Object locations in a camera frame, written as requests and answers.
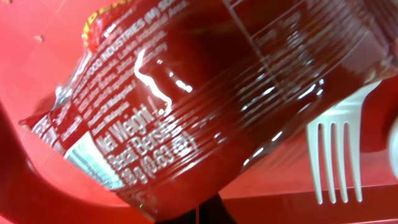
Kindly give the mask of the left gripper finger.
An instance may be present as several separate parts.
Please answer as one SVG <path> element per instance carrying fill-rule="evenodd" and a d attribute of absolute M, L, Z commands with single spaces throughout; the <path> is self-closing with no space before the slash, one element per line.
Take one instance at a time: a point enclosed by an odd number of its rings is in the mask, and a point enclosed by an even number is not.
<path fill-rule="evenodd" d="M 197 209 L 178 218 L 155 222 L 155 224 L 237 224 L 229 214 L 219 194 L 214 195 Z"/>

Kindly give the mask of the red snack wrapper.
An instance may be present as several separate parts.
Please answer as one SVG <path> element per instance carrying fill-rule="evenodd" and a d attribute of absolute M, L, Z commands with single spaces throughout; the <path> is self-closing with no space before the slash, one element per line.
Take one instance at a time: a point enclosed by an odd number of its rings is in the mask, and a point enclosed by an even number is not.
<path fill-rule="evenodd" d="M 56 104 L 21 121 L 156 221 L 216 195 L 361 87 L 396 74 L 384 1 L 117 1 L 86 20 Z"/>

